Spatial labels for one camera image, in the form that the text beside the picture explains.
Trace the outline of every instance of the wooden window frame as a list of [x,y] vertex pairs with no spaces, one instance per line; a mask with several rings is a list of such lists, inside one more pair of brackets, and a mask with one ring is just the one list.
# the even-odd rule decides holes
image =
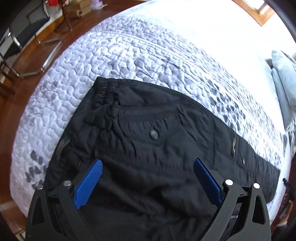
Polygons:
[[274,10],[268,6],[267,3],[263,3],[259,9],[255,9],[247,4],[244,0],[232,0],[237,5],[239,5],[243,10],[245,10],[255,21],[263,26],[272,15],[274,15]]

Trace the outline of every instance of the chair seat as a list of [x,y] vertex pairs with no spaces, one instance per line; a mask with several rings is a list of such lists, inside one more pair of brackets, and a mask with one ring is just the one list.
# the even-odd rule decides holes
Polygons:
[[[47,18],[40,19],[30,25],[28,25],[20,34],[16,36],[17,40],[24,47],[30,39],[37,33],[37,31],[48,22]],[[17,45],[13,42],[7,52],[4,55],[4,59],[8,59],[9,57],[16,55],[20,52]]]

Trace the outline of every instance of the black pants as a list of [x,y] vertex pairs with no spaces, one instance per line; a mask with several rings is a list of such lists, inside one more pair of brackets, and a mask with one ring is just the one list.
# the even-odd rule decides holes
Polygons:
[[[197,157],[238,185],[264,183],[264,172],[279,175],[240,137],[232,156],[234,136],[179,92],[99,77],[71,118],[45,185],[71,180],[100,159],[103,174],[80,208],[99,240],[197,240],[216,210],[193,173]],[[274,195],[272,180],[265,197]]]

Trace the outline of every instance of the snap button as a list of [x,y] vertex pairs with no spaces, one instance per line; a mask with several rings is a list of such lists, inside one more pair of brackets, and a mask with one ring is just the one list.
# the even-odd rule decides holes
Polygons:
[[158,139],[158,132],[156,130],[151,130],[149,136],[152,140],[156,141]]

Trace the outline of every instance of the blue gripper pad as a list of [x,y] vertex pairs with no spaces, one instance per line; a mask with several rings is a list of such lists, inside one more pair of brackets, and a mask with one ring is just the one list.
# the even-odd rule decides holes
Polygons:
[[223,204],[222,190],[198,158],[194,161],[193,170],[211,204],[216,205],[218,208],[221,207]]
[[89,172],[85,175],[84,179],[80,182],[79,186],[76,188],[74,204],[77,209],[87,203],[95,185],[102,175],[102,172],[103,163],[101,160],[97,160]]

